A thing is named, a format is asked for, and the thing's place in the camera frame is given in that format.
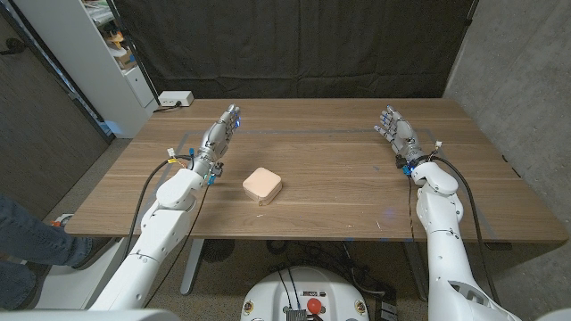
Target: wire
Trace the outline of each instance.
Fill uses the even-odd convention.
[[[292,285],[294,286],[295,298],[297,299],[297,309],[302,309],[300,304],[300,298],[297,296],[297,289],[295,289],[294,277],[292,276],[292,270],[287,267],[287,273],[289,273],[289,279],[292,280]]]
[[[204,191],[204,197],[203,200],[200,203],[200,207],[198,208],[198,213],[200,213],[200,209],[203,207],[204,204],[204,200],[206,199],[206,193],[208,193],[208,187],[209,185],[206,186],[206,190]],[[146,302],[145,304],[145,308],[149,305],[149,303],[151,303],[151,300],[154,298],[154,295],[159,291],[159,289],[161,288],[162,284],[164,283],[164,281],[167,279],[167,276],[169,276],[170,271],[172,270],[172,268],[175,266],[175,264],[177,264],[177,260],[178,257],[180,256],[180,253],[182,253],[182,251],[184,250],[185,246],[186,246],[186,242],[188,242],[188,239],[190,238],[190,232],[192,232],[194,224],[196,223],[196,220],[198,219],[198,213],[196,214],[196,217],[194,218],[193,224],[190,226],[190,230],[188,231],[188,235],[186,236],[185,242],[182,244],[182,246],[180,247],[180,250],[178,250],[177,256],[175,257],[175,260],[172,262],[172,264],[169,267],[169,270],[167,271],[167,274],[164,275],[164,277],[162,278],[161,282],[159,283],[159,286],[156,287],[156,289],[154,289],[153,294],[151,294],[151,296],[149,297],[149,300]]]
[[[396,298],[396,292],[392,286],[382,283],[376,280],[373,276],[370,275],[368,272],[367,266],[359,266],[355,264],[355,262],[351,259],[351,255],[349,255],[348,251],[346,250],[346,245],[341,242],[342,246],[337,246],[337,243],[331,243],[334,245],[334,248],[337,251],[340,251],[339,254],[333,255],[328,251],[325,251],[321,247],[321,243],[318,242],[296,242],[296,241],[288,241],[289,243],[293,243],[298,245],[300,248],[303,249],[303,252],[307,255],[308,258],[296,259],[291,260],[288,251],[291,247],[286,248],[285,251],[285,258],[289,262],[290,266],[300,266],[300,265],[312,265],[317,266],[325,269],[332,270],[336,272],[339,276],[343,277],[350,283],[354,284],[358,287],[361,291],[367,292],[378,299],[391,299]],[[357,271],[360,271],[361,278],[357,277]],[[372,287],[376,289],[383,289],[384,291],[371,291],[368,290],[365,286],[362,285],[362,282],[365,278],[370,279],[372,281]]]
[[[160,108],[160,109],[157,109],[157,110],[155,110],[155,111],[153,111],[153,112],[167,112],[167,111],[170,112],[170,110],[179,108],[181,104],[182,104],[182,102],[177,101],[177,103],[175,103],[174,106],[169,106],[169,107]]]
[[[347,245],[345,245],[345,242],[341,242],[341,244],[343,245],[343,248],[345,249],[345,254],[347,255],[347,259],[351,259],[351,254],[349,254],[349,249],[347,249]],[[385,295],[386,294],[386,291],[370,291],[370,290],[367,290],[367,289],[363,288],[362,286],[360,286],[360,284],[357,282],[357,279],[355,279],[355,269],[353,267],[351,267],[351,277],[353,279],[353,283],[355,284],[355,286],[357,286],[363,292],[367,292],[370,294],[378,294],[378,295]]]
[[[284,282],[284,278],[282,277],[282,273],[279,271],[279,269],[277,270],[277,273],[279,274],[279,278],[282,280],[282,284],[284,285],[285,294],[287,294],[287,301],[289,302],[289,308],[291,309],[292,301],[289,299],[289,292],[287,291],[286,283]]]
[[[440,158],[438,156],[433,156],[432,160],[435,160],[435,161],[439,160],[439,161],[443,162],[444,164],[448,165],[448,167],[451,168],[456,173],[456,175],[458,175],[458,177],[462,181],[462,184],[464,184],[464,186],[466,187],[466,191],[468,192],[468,199],[470,200],[470,207],[472,208],[472,215],[474,216],[474,225],[476,226],[478,248],[480,250],[480,255],[482,256],[482,265],[484,266],[485,277],[488,280],[488,284],[490,285],[490,291],[492,291],[493,300],[495,300],[496,303],[500,304],[500,298],[498,297],[498,293],[496,292],[496,287],[493,284],[493,280],[490,277],[490,273],[488,272],[488,267],[485,264],[484,241],[482,241],[482,231],[480,230],[480,220],[478,219],[478,215],[476,213],[476,203],[474,202],[474,195],[472,195],[472,191],[470,190],[470,186],[468,185],[468,182],[466,181],[466,179],[459,172],[459,170],[456,169],[449,161],[447,161],[443,158]]]
[[[194,157],[193,156],[175,155],[174,158],[183,159],[183,160],[187,160],[187,161],[191,160],[193,162],[193,166],[191,169],[194,168]],[[151,179],[153,179],[154,174],[156,174],[163,166],[165,166],[168,163],[169,163],[169,160],[165,160],[159,166],[157,166],[157,168],[154,169],[153,172],[151,172],[149,177],[146,179],[145,184],[143,185],[143,190],[141,190],[141,194],[139,195],[139,201],[137,202],[137,208],[135,209],[135,215],[133,215],[133,220],[131,221],[131,228],[128,231],[127,247],[125,247],[125,252],[123,253],[123,260],[125,260],[127,258],[129,251],[130,251],[131,240],[133,239],[133,233],[135,232],[135,225],[137,224],[137,216],[138,216],[139,211],[141,210],[141,204],[143,203],[143,198],[145,197],[146,188],[149,186],[149,183],[151,182]]]
[[[409,219],[410,219],[410,234],[412,235],[412,240],[414,240],[414,226],[412,225],[412,205],[410,205],[410,198],[412,195],[412,183],[409,177]]]

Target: wooden table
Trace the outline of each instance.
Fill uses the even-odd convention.
[[[467,114],[443,99],[196,100],[190,108],[157,113],[115,162],[66,226],[73,235],[125,236],[148,174],[174,147],[187,153],[229,104],[242,108],[223,161],[191,236],[306,240],[425,240],[409,182],[394,166],[390,145],[372,127],[390,103],[418,131],[423,150],[444,142],[441,156],[466,177],[487,242],[562,243],[567,232]],[[147,191],[176,170],[157,175]],[[269,206],[258,206],[242,182],[258,167],[283,179]],[[474,241],[464,197],[463,238]]]

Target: table leg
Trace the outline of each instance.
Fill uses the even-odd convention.
[[[416,242],[405,242],[404,251],[407,253],[407,261],[412,271],[414,282],[417,285],[418,297],[428,302],[428,277],[425,262],[420,256],[420,249]]]
[[[203,252],[203,245],[204,239],[194,239],[190,245],[190,254],[188,254],[185,275],[180,285],[180,293],[183,295],[188,295],[193,290],[194,278],[198,272],[198,264],[200,263],[201,254]]]

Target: black curtain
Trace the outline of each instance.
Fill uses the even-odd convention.
[[[157,91],[440,97],[472,0],[116,1]]]

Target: power strip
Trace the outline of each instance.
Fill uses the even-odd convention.
[[[159,95],[162,107],[175,106],[177,102],[180,102],[180,106],[190,106],[193,100],[194,96],[191,91],[164,91]]]

